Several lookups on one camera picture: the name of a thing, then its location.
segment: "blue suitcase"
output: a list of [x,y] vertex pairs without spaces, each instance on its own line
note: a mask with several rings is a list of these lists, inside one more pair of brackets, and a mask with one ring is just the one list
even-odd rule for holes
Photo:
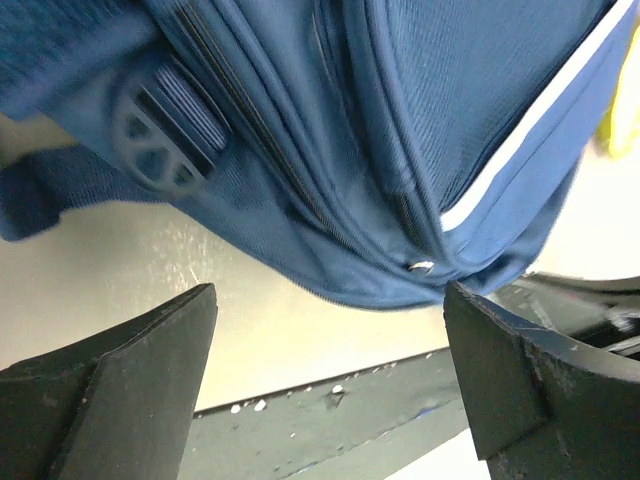
[[486,293],[535,259],[638,0],[5,0],[0,110],[82,146],[0,172],[0,233],[169,202],[330,301]]

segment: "yellow object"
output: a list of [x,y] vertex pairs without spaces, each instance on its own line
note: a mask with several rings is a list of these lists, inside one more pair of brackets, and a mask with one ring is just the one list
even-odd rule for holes
[[640,23],[636,25],[618,88],[596,138],[613,158],[624,157],[640,146]]

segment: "white floor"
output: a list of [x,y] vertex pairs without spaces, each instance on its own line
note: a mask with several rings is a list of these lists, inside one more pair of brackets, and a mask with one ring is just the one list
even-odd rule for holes
[[[21,132],[0,122],[0,138]],[[538,268],[591,278],[639,274],[639,174],[640,155],[613,162],[589,147]],[[447,346],[439,308],[370,313],[323,302],[168,206],[69,213],[45,234],[0,242],[0,270],[0,368],[214,282],[219,320],[198,409]],[[462,459],[478,467],[468,435],[392,478],[487,478],[486,470],[454,471]]]

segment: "white paint speck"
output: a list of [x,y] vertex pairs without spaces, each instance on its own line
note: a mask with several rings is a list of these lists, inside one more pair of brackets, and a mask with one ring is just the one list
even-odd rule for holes
[[265,402],[264,400],[260,400],[258,403],[256,403],[256,406],[253,407],[253,409],[256,412],[261,412],[262,410],[264,410],[267,407],[267,402]]

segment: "blue fabric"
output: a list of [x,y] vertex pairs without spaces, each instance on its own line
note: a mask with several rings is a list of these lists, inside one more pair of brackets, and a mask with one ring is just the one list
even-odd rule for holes
[[[323,0],[148,0],[150,14],[100,1],[91,31],[71,19],[64,48],[43,50],[46,68],[31,68],[34,57],[24,75],[0,78],[5,113],[43,111],[85,145],[0,171],[0,234],[20,240],[56,225],[65,210],[99,202],[159,201],[123,173],[113,112],[120,86],[136,78],[137,57],[168,50],[163,34],[233,132],[207,185],[172,205],[323,298],[373,309],[438,303],[456,279],[487,293],[534,260],[613,91],[634,12],[472,214],[443,232],[443,209],[608,1],[463,8],[462,0],[353,0],[326,8]],[[43,5],[75,5],[65,2]],[[513,24],[502,28],[506,19]],[[109,41],[98,47],[95,32]],[[92,52],[88,68],[78,63]],[[38,94],[25,98],[21,87]],[[412,268],[428,262],[432,268]]]

